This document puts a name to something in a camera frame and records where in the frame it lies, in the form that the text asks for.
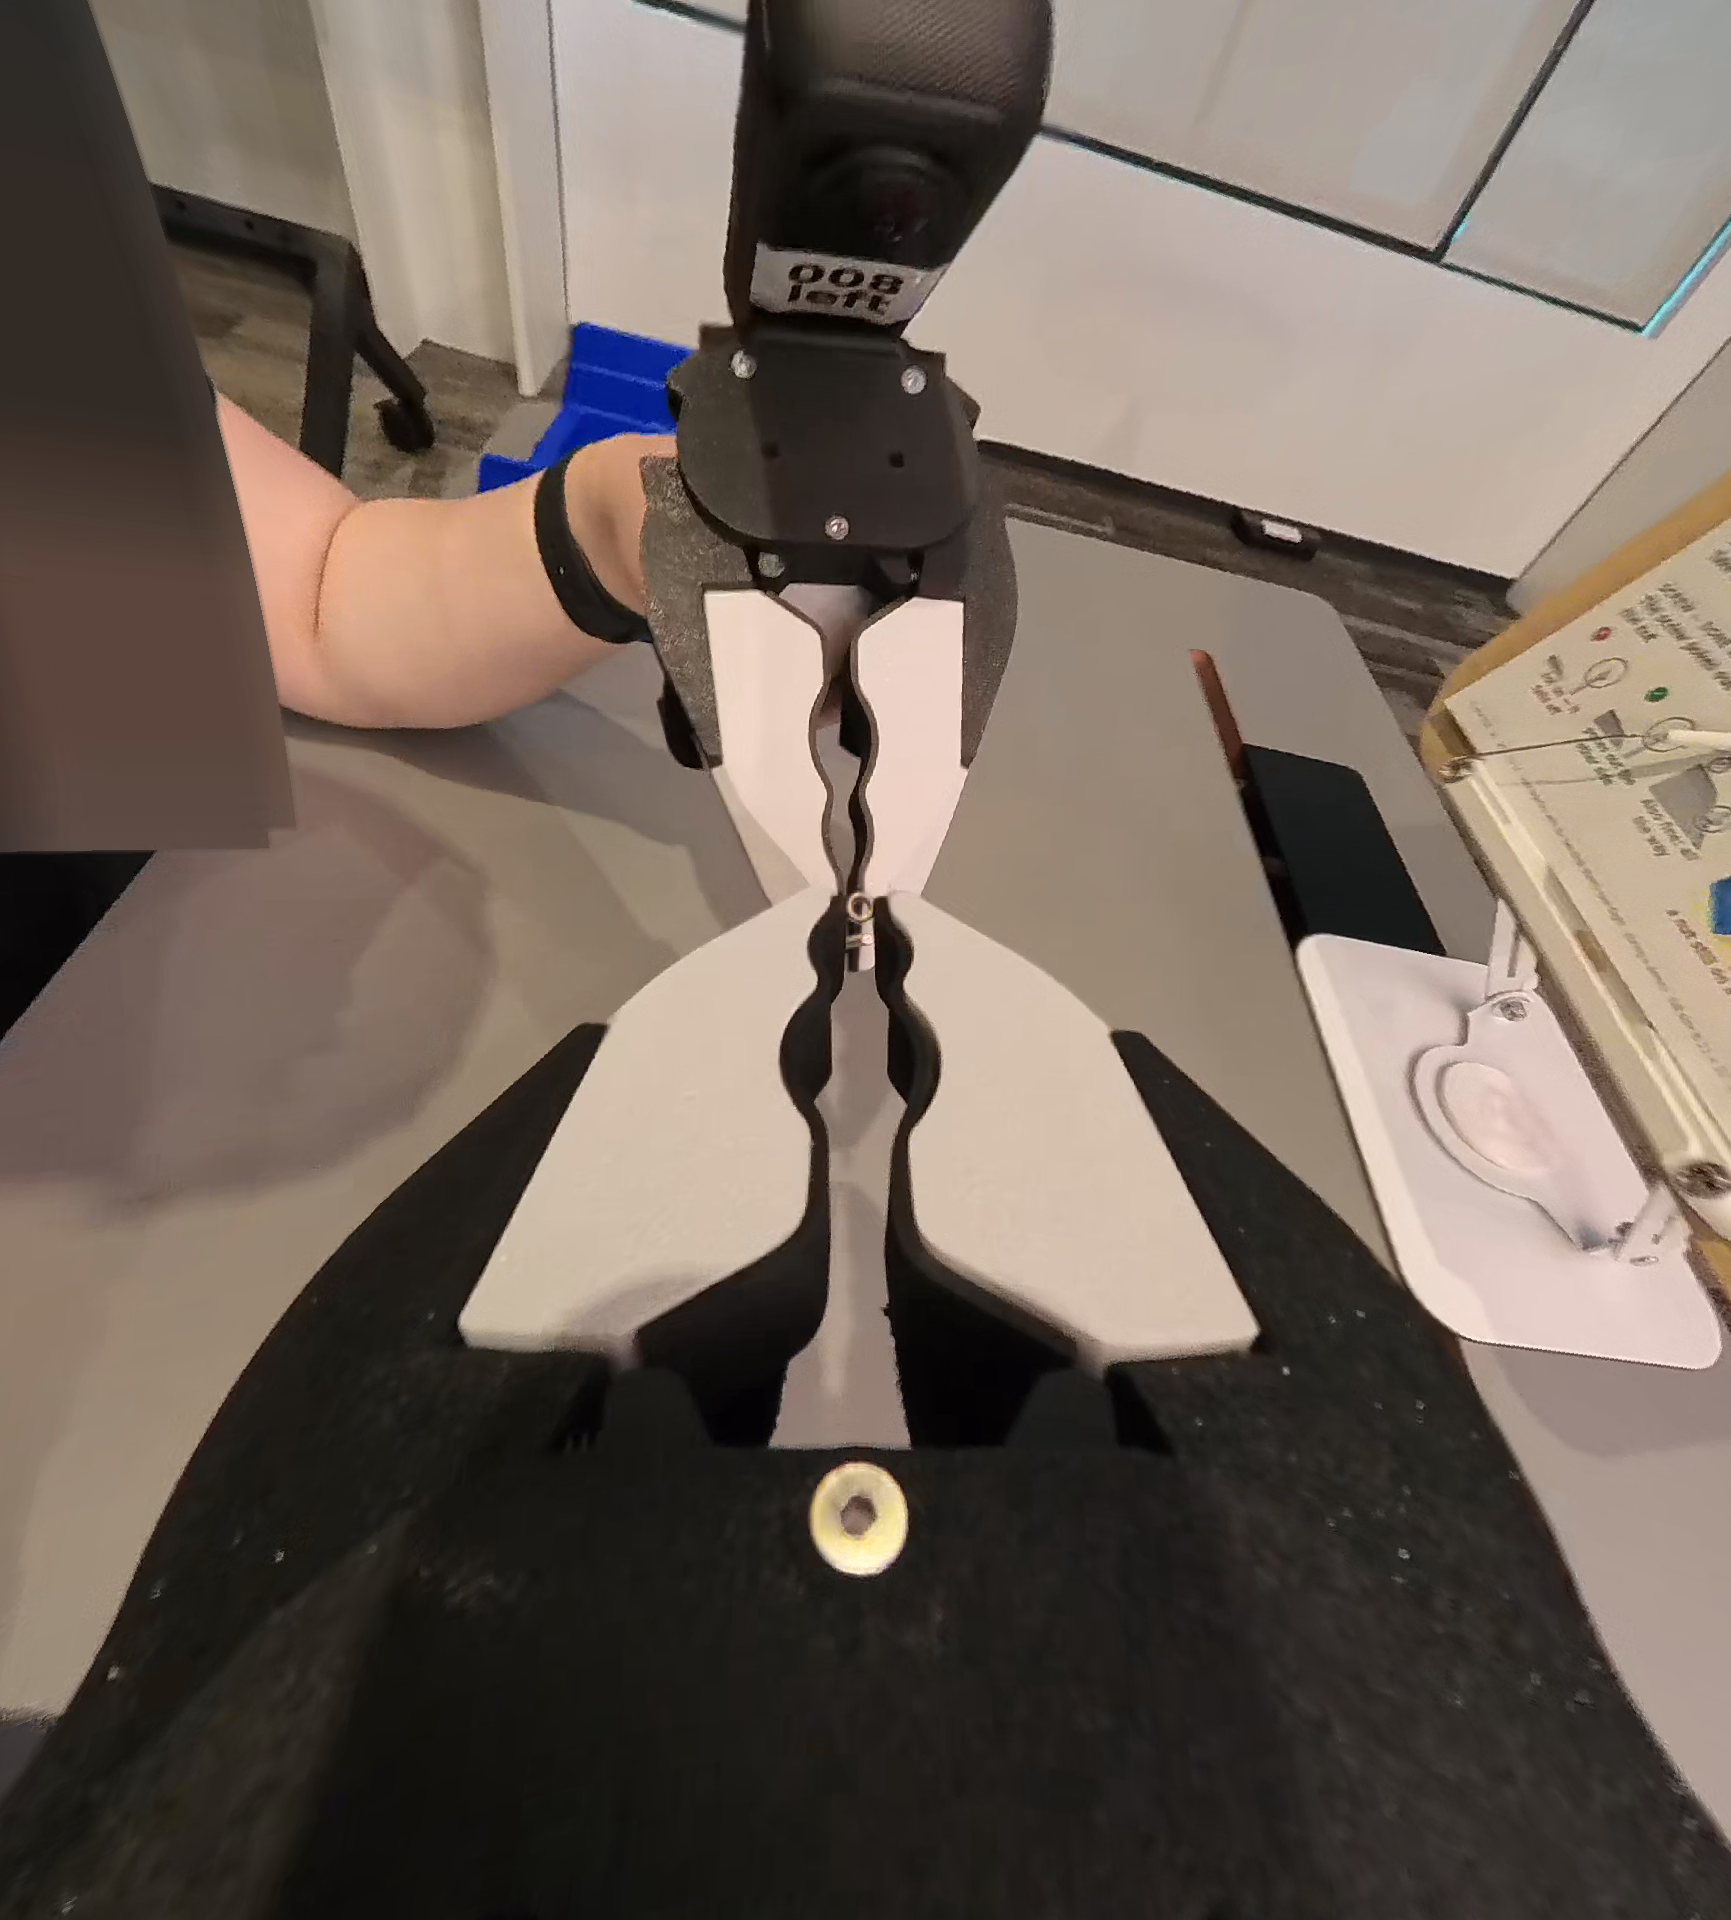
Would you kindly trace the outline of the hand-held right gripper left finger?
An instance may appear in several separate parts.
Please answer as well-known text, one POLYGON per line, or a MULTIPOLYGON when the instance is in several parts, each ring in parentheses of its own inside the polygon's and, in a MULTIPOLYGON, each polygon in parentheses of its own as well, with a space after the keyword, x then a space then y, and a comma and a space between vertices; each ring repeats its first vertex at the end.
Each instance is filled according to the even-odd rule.
POLYGON ((797 891, 633 993, 459 1314, 463 1343, 635 1359, 671 1312, 779 1254, 827 1197, 841 984, 843 911, 797 891))

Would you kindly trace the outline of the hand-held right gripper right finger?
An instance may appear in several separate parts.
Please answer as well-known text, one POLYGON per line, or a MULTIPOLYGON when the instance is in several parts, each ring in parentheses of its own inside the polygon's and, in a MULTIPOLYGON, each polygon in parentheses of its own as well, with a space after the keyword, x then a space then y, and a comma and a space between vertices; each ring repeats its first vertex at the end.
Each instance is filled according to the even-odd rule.
POLYGON ((913 894, 877 903, 905 1080, 897 1197, 943 1284, 1083 1367, 1241 1353, 1258 1322, 1113 1029, 913 894))

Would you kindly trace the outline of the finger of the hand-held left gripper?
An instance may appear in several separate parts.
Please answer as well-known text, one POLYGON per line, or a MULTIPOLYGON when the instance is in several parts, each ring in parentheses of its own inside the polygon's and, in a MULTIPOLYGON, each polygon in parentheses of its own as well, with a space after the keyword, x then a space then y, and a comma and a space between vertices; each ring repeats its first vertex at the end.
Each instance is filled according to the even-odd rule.
POLYGON ((853 783, 857 888, 871 900, 923 889, 967 781, 965 611, 905 598, 855 635, 849 688, 865 752, 853 783))
POLYGON ((707 653, 719 737, 713 783, 761 891, 833 900, 831 792, 817 748, 829 689, 821 630, 755 587, 713 587, 707 653))

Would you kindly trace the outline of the blue plastic bin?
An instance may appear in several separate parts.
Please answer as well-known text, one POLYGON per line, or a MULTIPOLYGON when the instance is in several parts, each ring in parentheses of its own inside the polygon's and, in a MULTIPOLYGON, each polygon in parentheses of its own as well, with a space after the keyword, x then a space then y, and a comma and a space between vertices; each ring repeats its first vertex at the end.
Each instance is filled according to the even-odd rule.
POLYGON ((575 322, 555 410, 517 452, 479 453, 477 493, 515 486, 591 444, 621 435, 669 437, 675 418, 667 381, 687 358, 685 346, 575 322))

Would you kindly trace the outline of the person's left forearm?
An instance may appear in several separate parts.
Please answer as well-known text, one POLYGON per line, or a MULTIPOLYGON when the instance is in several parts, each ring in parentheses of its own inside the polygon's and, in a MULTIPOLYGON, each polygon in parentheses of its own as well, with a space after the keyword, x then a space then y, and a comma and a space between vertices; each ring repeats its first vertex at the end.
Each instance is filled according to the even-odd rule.
POLYGON ((507 716, 643 633, 643 463, 617 435, 467 498, 361 499, 213 395, 279 705, 355 730, 507 716))

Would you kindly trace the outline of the printed instruction sheet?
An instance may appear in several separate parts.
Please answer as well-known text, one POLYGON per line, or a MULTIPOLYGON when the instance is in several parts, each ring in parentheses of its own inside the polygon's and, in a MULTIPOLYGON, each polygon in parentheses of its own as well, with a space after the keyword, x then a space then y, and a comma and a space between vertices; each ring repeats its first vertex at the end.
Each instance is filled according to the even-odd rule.
POLYGON ((1731 1154, 1731 515, 1446 705, 1731 1154))

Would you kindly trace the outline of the black desk frame with casters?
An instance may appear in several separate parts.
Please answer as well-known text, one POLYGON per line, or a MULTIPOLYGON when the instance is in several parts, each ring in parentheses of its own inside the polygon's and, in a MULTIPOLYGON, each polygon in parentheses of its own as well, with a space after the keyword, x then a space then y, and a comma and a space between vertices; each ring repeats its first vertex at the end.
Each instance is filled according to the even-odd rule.
POLYGON ((361 256, 347 237, 173 185, 153 184, 151 191, 169 241, 263 264, 305 291, 299 445, 311 462, 343 476, 353 365, 365 365, 385 387, 375 412, 387 444, 411 456, 433 448, 437 425, 425 385, 383 335, 361 256))

